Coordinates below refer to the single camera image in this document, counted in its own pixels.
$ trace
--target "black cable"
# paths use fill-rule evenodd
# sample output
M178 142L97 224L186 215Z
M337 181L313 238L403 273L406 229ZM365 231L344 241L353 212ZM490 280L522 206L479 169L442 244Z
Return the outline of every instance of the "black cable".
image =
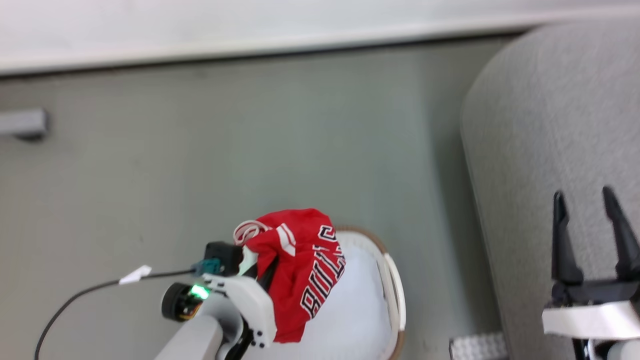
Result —
M185 275L185 274L191 274L194 271L195 271L194 269L189 269L189 270L181 270L181 271L174 271L174 272L158 272L156 274L149 274L147 276L143 276L143 277L140 278L140 280L157 279L159 277L171 277L171 276ZM49 332L49 329L51 329L51 325L53 325L53 323L58 319L60 314L62 314L62 312L69 305L71 305L71 303L73 301L75 301L77 298L81 297L82 295L88 294L88 293L93 292L95 290L108 288L109 286L114 286L114 285L118 285L118 284L120 284L120 279L103 282L102 284L98 284L98 285L92 286L90 288L84 289L83 291L80 291L79 293L77 293L74 296L70 297L69 300L67 300L67 302L64 303L64 305L62 305L58 309L58 311L56 311L56 313L51 317L51 320L49 320L49 323L47 323L47 326L44 327L44 330L42 331L42 334L40 335L40 339L38 339L38 345L36 345L36 350L35 350L35 353L33 354L33 359L34 360L39 360L40 359L40 348L42 348L42 343L44 342L44 338L45 338L45 336L47 336L47 333Z

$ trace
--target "red fabric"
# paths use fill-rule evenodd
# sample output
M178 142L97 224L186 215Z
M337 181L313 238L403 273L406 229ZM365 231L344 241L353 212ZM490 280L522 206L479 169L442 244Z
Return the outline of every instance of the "red fabric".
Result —
M299 342L344 272L346 262L328 216L316 209L283 210L256 219L266 225L245 245L258 254L258 276L278 256L269 295L279 343Z

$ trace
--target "white cable tie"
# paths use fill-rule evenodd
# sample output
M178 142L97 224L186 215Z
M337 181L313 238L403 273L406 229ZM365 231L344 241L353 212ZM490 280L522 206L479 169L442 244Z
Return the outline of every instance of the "white cable tie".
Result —
M120 279L120 281L118 281L118 284L124 285L124 284L130 284L132 282L138 282L140 281L140 279L142 279L142 277L147 276L148 274L151 274L151 266L142 265L131 274Z

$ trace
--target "gray couch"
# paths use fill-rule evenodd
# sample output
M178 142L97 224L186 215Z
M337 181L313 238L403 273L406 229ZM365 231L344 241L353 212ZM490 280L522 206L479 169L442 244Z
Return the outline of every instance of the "gray couch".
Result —
M576 260L614 277L602 186L640 229L640 19L534 31L482 71L462 137L512 360L575 359L543 334L552 281L552 199L566 195Z

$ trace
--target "white fabric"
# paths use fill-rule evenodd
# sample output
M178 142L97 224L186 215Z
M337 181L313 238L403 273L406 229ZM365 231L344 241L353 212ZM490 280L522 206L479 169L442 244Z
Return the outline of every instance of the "white fabric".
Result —
M234 230L234 243L236 245L244 245L250 238L270 229L270 227L257 220L243 221Z
M348 241L340 246L347 260L344 275L318 315L307 323L302 340L250 347L244 359L384 359L397 333L392 333L378 263Z

